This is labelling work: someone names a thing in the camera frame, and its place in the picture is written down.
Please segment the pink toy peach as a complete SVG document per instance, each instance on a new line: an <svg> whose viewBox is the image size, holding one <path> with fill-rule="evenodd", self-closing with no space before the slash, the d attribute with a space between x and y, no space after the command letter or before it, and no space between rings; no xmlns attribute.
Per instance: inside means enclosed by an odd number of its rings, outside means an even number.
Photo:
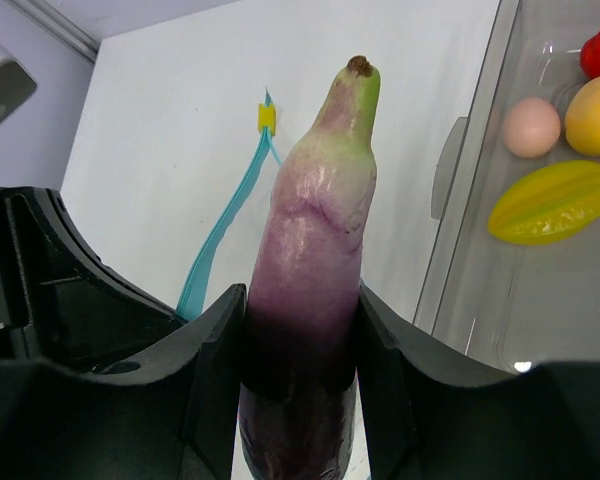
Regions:
<svg viewBox="0 0 600 480"><path fill-rule="evenodd" d="M561 134L557 110L546 100L528 97L508 112L502 137L507 149L521 158L536 158L548 153Z"/></svg>

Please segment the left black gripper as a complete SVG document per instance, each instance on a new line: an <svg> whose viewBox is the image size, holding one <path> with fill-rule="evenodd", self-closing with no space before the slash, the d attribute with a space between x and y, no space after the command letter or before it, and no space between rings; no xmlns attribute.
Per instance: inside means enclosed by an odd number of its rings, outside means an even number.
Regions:
<svg viewBox="0 0 600 480"><path fill-rule="evenodd" d="M103 370L183 326L171 307L101 262L58 193L3 193L0 358Z"/></svg>

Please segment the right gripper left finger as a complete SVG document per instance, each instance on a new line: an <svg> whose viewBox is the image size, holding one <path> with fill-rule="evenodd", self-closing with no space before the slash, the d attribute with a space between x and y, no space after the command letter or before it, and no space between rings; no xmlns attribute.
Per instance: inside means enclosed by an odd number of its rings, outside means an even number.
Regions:
<svg viewBox="0 0 600 480"><path fill-rule="evenodd" d="M245 288L100 374L0 360L0 479L227 479Z"/></svg>

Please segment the orange toy fruit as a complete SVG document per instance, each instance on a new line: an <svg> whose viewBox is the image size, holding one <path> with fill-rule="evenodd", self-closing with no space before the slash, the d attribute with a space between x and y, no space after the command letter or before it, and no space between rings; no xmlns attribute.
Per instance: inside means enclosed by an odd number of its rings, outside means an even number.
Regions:
<svg viewBox="0 0 600 480"><path fill-rule="evenodd" d="M564 124L566 141L576 152L600 157L600 77L587 82L575 94Z"/></svg>

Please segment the purple toy eggplant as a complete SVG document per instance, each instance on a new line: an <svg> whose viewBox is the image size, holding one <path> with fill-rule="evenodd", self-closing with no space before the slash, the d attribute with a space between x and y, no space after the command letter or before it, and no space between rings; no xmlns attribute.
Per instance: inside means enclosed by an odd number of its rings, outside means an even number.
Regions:
<svg viewBox="0 0 600 480"><path fill-rule="evenodd" d="M355 56L280 167L251 277L239 430L256 479L340 479L352 450L378 70Z"/></svg>

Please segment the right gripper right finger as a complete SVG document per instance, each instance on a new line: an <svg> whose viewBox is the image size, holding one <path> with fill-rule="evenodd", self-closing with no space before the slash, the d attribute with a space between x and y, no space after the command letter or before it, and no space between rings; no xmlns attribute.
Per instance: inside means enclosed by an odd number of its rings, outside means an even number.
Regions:
<svg viewBox="0 0 600 480"><path fill-rule="evenodd" d="M600 479L600 362L512 375L399 317L368 288L358 378L375 479Z"/></svg>

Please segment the clear zip top bag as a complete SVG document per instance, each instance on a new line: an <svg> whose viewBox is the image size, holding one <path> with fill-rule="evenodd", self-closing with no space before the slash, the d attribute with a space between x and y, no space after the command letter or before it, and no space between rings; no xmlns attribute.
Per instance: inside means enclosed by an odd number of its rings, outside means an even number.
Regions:
<svg viewBox="0 0 600 480"><path fill-rule="evenodd" d="M282 165L273 141L277 126L276 115L275 103L269 91L265 90L264 102L258 106L257 127L260 138L257 148L240 183L196 255L181 290L176 314L184 320L193 321L202 314L217 248L250 197L265 160L272 156L278 166Z"/></svg>

